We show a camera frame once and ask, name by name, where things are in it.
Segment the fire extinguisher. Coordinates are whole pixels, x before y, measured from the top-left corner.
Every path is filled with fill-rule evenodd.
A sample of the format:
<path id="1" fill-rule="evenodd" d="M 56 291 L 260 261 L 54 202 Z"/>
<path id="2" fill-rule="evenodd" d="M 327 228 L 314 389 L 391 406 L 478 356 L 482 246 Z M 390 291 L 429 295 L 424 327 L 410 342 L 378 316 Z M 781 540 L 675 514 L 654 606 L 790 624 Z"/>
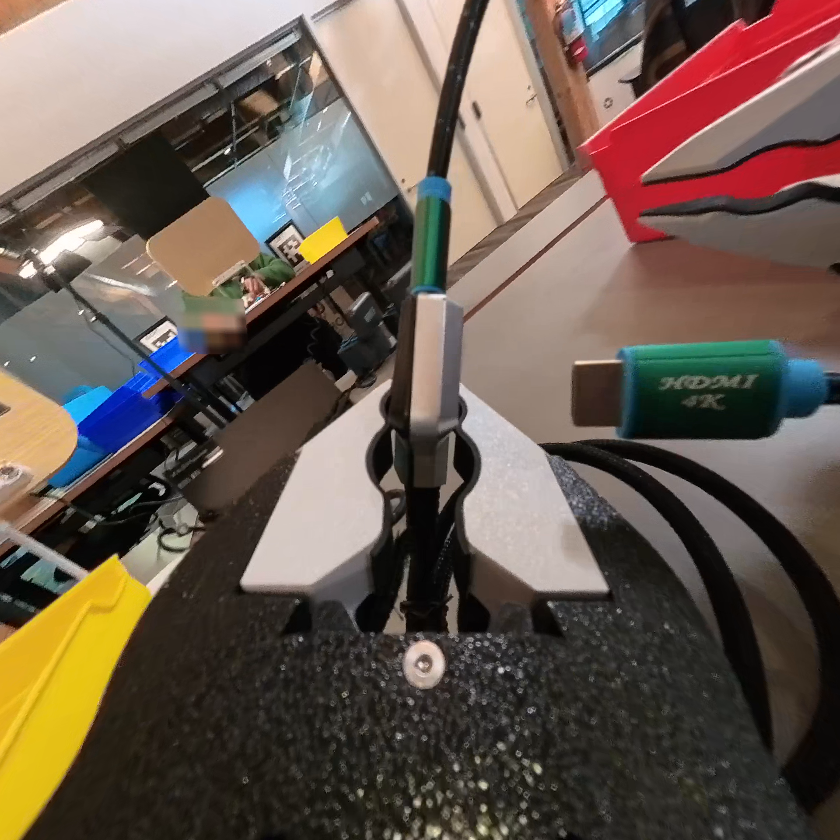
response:
<path id="1" fill-rule="evenodd" d="M 588 55 L 585 27 L 574 1 L 559 1 L 555 5 L 555 28 L 563 51 L 571 65 L 582 65 Z"/>

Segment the exterior window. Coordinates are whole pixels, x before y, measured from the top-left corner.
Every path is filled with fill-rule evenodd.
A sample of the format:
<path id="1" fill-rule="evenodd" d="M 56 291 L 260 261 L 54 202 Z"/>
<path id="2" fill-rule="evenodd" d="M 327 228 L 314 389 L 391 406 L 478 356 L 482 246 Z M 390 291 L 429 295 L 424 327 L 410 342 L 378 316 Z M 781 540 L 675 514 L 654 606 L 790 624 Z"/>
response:
<path id="1" fill-rule="evenodd" d="M 641 38 L 645 26 L 645 1 L 575 1 L 583 24 L 587 72 L 617 51 Z"/>

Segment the large yellow storage bin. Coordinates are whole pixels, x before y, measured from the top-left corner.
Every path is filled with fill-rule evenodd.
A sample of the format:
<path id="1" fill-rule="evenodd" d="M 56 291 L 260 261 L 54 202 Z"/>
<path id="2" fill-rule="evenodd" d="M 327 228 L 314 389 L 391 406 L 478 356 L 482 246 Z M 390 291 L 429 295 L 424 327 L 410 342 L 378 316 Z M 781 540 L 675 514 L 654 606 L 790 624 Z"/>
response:
<path id="1" fill-rule="evenodd" d="M 23 838 L 78 756 L 152 593 L 112 556 L 1 645 L 1 838 Z"/>

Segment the framed marker tag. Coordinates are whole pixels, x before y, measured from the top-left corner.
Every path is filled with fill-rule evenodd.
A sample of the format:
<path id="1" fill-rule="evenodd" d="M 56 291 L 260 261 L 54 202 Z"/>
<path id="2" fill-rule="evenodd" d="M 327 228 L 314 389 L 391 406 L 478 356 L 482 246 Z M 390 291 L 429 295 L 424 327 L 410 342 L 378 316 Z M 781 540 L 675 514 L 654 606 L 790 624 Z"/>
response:
<path id="1" fill-rule="evenodd" d="M 300 250 L 303 239 L 294 222 L 288 221 L 266 239 L 265 245 L 272 255 L 284 260 L 295 274 L 299 274 L 309 265 Z"/>
<path id="2" fill-rule="evenodd" d="M 177 337 L 177 327 L 172 320 L 163 318 L 144 330 L 136 342 L 149 354 L 157 351 Z"/>

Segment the small yellow bin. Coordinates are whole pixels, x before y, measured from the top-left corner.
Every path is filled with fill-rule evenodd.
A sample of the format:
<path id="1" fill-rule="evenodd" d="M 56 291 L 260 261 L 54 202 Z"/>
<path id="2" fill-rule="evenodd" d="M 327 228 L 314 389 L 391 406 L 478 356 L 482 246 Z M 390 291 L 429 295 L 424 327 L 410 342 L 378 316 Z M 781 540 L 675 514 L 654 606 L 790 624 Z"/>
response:
<path id="1" fill-rule="evenodd" d="M 348 233 L 339 216 L 331 218 L 312 234 L 305 237 L 298 252 L 310 265 L 315 264 L 348 238 Z"/>

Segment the red storage bin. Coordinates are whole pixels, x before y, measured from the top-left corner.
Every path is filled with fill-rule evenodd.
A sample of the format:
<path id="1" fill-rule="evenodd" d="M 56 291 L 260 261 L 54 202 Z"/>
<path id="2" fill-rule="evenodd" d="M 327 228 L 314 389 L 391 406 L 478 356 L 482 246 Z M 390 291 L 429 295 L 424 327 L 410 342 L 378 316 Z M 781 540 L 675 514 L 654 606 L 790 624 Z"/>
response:
<path id="1" fill-rule="evenodd" d="M 694 187 L 645 185 L 642 175 L 838 29 L 838 1 L 774 2 L 757 22 L 728 26 L 583 143 L 584 162 L 598 172 L 630 242 L 666 239 L 638 220 L 656 199 L 699 194 Z"/>

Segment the blue storage bin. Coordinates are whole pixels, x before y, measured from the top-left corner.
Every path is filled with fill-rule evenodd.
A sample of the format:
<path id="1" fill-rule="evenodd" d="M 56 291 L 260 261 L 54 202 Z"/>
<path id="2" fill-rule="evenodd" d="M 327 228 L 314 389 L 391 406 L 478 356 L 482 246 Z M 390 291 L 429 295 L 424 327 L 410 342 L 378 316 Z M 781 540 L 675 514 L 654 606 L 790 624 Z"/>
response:
<path id="1" fill-rule="evenodd" d="M 174 337 L 167 343 L 164 343 L 150 354 L 152 361 L 170 374 L 175 368 L 179 367 L 184 362 L 191 360 L 195 356 L 195 353 L 182 346 L 177 337 Z M 142 360 L 140 362 L 140 371 L 138 375 L 144 376 L 146 379 L 150 380 L 150 382 L 157 382 L 161 378 L 159 372 L 152 365 L 149 365 L 146 360 Z"/>
<path id="2" fill-rule="evenodd" d="M 139 373 L 114 391 L 84 385 L 68 395 L 62 407 L 77 426 L 77 447 L 50 487 L 68 487 L 168 414 L 181 397 L 170 388 L 145 397 L 152 380 Z"/>

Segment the long brown-edged table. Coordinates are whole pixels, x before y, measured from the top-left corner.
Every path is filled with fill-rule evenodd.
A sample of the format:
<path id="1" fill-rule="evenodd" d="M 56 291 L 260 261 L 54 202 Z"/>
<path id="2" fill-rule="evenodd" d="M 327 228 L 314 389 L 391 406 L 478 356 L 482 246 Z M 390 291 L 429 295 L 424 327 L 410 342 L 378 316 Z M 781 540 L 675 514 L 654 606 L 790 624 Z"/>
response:
<path id="1" fill-rule="evenodd" d="M 330 250 L 325 251 L 319 259 L 311 259 L 294 278 L 272 290 L 261 302 L 254 304 L 248 312 L 247 321 L 257 319 L 267 309 L 280 304 L 285 304 L 287 313 L 291 313 L 291 303 L 302 302 L 310 289 L 325 291 L 326 286 L 320 283 L 320 277 L 326 274 L 336 259 L 348 254 L 352 247 L 363 245 L 380 222 L 378 216 L 370 217 Z M 181 429 L 183 432 L 197 431 L 201 438 L 206 437 L 204 429 L 198 426 L 195 417 L 189 414 L 185 405 L 174 404 L 167 414 L 156 417 L 153 424 L 143 429 L 117 452 L 93 466 L 67 488 L 55 489 L 42 482 L 27 493 L 19 492 L 16 497 L 3 500 L 2 519 L 10 521 L 19 531 L 34 532 L 64 510 L 70 509 L 75 499 L 90 493 L 93 487 L 107 481 L 111 474 L 125 470 L 125 464 L 136 459 L 147 447 L 156 446 L 165 434 L 175 429 Z"/>

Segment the glass partition window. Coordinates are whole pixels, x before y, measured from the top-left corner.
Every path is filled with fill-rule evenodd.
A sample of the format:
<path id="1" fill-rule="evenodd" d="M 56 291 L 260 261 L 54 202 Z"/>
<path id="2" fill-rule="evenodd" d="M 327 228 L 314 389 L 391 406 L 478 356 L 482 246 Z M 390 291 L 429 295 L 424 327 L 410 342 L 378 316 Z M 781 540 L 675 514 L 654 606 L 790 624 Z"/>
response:
<path id="1" fill-rule="evenodd" d="M 183 388 L 215 408 L 233 378 L 256 402 L 313 361 L 337 381 L 347 338 L 329 320 L 344 289 L 369 291 L 396 327 L 392 277 L 407 279 L 413 216 L 312 33 L 294 24 L 125 122 L 2 201 L 2 366 L 57 402 L 77 385 L 119 387 L 139 373 L 136 338 L 161 319 L 182 327 L 183 289 L 81 180 L 148 134 L 171 143 L 209 197 L 224 199 L 257 242 L 292 221 L 305 238 L 339 216 L 347 233 L 376 215 L 362 245 L 336 259 L 302 302 L 248 322 L 247 343 L 188 360 Z"/>

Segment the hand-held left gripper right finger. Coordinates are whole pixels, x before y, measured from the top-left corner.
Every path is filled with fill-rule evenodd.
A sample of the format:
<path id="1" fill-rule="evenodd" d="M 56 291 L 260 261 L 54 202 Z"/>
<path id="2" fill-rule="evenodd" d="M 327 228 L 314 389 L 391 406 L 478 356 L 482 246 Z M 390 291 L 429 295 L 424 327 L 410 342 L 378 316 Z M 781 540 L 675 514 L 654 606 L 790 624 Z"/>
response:
<path id="1" fill-rule="evenodd" d="M 485 608 L 605 600 L 606 578 L 546 452 L 465 386 L 478 476 L 463 500 L 470 590 Z"/>

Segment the wooden stand board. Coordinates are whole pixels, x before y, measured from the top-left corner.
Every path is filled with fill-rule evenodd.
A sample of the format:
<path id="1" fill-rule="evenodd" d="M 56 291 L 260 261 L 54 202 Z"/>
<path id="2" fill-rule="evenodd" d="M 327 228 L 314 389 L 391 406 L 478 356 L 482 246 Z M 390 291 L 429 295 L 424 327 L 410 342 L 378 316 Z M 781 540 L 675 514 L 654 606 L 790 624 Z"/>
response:
<path id="1" fill-rule="evenodd" d="M 68 412 L 2 369 L 2 518 L 63 469 L 76 448 L 77 426 Z"/>

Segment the white double door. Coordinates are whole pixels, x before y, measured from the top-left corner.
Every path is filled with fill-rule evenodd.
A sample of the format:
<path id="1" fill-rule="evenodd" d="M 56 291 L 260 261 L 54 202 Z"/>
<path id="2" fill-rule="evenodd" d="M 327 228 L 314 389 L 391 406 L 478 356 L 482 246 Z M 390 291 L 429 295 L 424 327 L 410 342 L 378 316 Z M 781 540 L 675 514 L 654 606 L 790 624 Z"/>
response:
<path id="1" fill-rule="evenodd" d="M 466 99 L 515 210 L 569 169 L 560 126 L 516 2 L 488 3 Z"/>

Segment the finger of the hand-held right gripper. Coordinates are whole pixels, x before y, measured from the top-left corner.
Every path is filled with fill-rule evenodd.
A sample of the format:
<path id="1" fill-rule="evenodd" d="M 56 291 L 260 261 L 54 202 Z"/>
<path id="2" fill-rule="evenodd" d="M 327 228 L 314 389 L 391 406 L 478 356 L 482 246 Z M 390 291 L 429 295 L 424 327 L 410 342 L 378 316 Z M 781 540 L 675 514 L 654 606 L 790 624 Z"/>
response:
<path id="1" fill-rule="evenodd" d="M 827 43 L 669 152 L 642 175 L 642 183 L 719 175 L 759 154 L 814 148 L 838 135 L 839 44 Z"/>
<path id="2" fill-rule="evenodd" d="M 720 252 L 820 270 L 839 268 L 839 177 L 764 197 L 711 196 L 644 210 L 639 222 Z"/>

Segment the black wall panel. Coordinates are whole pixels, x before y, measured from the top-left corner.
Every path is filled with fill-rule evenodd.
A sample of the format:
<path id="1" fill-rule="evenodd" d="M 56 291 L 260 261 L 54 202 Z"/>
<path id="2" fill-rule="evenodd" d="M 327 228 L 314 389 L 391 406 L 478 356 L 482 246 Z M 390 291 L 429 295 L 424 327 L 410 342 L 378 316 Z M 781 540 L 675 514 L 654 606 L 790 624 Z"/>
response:
<path id="1" fill-rule="evenodd" d="M 157 235 L 209 197 L 159 132 L 148 134 L 100 165 L 81 183 L 122 228 L 142 240 Z"/>

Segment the black chair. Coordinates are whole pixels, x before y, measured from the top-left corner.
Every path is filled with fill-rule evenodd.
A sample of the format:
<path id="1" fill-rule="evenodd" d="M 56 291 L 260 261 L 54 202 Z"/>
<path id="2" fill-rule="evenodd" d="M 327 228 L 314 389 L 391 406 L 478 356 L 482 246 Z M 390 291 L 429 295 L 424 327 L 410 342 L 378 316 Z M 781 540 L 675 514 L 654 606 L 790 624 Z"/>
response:
<path id="1" fill-rule="evenodd" d="M 733 23 L 753 24 L 774 1 L 645 1 L 639 68 L 622 79 L 640 99 Z"/>

